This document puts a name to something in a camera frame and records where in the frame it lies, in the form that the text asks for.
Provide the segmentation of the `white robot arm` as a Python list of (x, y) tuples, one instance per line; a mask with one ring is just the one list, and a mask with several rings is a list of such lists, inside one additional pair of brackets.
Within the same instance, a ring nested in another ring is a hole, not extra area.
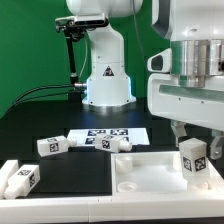
[(210, 157), (224, 155), (224, 0), (66, 0), (70, 25), (87, 31), (92, 74), (84, 105), (122, 107), (131, 98), (124, 72), (122, 36), (111, 18), (146, 15), (135, 21), (149, 71), (147, 103), (153, 115), (212, 130)]

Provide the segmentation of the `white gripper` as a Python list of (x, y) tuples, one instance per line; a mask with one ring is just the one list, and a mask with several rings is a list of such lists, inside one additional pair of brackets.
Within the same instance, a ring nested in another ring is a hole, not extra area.
[(185, 123), (213, 129), (210, 158), (220, 159), (224, 148), (224, 77), (207, 78), (204, 88), (181, 87), (178, 81), (176, 76), (168, 74), (154, 73), (149, 77), (150, 112), (172, 120), (176, 145), (187, 135)]

